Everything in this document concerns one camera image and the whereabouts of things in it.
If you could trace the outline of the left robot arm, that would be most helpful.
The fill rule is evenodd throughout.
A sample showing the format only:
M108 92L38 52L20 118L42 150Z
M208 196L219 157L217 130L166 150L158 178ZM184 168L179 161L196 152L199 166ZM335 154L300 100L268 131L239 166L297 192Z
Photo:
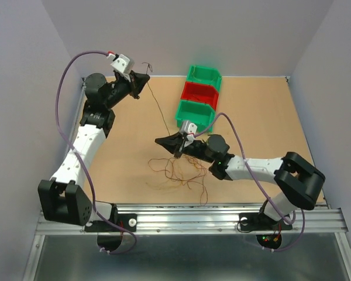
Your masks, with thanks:
M74 142L57 171L49 180L41 180L37 188L46 220L79 226L98 221L107 231L118 226L116 205L88 198L83 185L92 182L88 169L112 129L112 108L128 95L138 99L150 80L149 75L134 71L129 77L127 80L115 73L115 81L107 82L103 74L93 73L84 80L86 100Z

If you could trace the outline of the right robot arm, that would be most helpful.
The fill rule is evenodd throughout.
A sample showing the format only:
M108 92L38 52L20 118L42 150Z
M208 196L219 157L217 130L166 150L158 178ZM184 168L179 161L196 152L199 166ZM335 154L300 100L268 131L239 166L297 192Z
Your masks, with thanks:
M155 143L176 158L187 155L210 163L209 171L219 180L278 185L280 192L275 197L267 199L259 212L245 216L242 231L269 231L298 208L313 210L325 182L324 174L295 152L273 159L244 159L229 153L229 145L217 134L196 140L193 135L178 132L157 138Z

